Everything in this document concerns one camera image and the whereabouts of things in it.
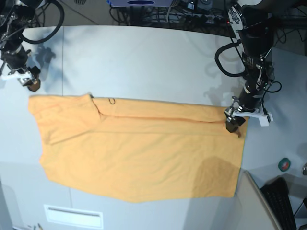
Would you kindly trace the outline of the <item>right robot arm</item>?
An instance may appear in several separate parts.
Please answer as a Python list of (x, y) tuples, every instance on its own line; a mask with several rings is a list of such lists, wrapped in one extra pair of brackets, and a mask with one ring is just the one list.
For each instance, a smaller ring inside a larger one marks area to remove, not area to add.
[[(59, 10), (59, 21), (55, 29), (39, 40), (26, 38), (23, 32), (36, 20), (36, 10), (50, 4)], [(27, 65), (31, 50), (25, 50), (22, 42), (39, 45), (48, 41), (61, 28), (64, 18), (64, 9), (57, 0), (2, 0), (0, 2), (0, 78), (5, 81), (17, 79), (29, 91), (39, 90), (41, 71), (37, 66)]]

